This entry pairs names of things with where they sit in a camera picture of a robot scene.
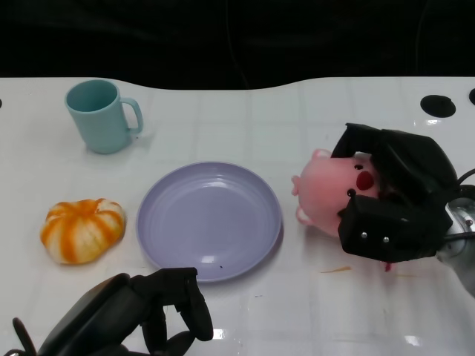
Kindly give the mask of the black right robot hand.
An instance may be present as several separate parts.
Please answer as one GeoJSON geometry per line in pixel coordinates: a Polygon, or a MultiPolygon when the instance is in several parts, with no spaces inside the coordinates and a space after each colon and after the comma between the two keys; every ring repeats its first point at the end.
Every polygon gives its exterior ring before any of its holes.
{"type": "Polygon", "coordinates": [[[350,195],[339,213],[343,250],[385,263],[434,256],[453,224],[445,206],[457,175],[445,152],[427,136],[349,123],[332,157],[357,153],[370,155],[382,189],[350,195]]]}

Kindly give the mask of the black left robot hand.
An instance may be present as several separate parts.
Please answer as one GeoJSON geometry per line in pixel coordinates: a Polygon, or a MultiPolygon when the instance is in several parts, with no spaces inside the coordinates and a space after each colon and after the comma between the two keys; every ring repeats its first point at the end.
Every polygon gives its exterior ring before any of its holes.
{"type": "Polygon", "coordinates": [[[130,355],[123,341],[142,329],[149,355],[184,355],[214,335],[195,268],[118,274],[86,292],[58,322],[39,355],[130,355]]]}

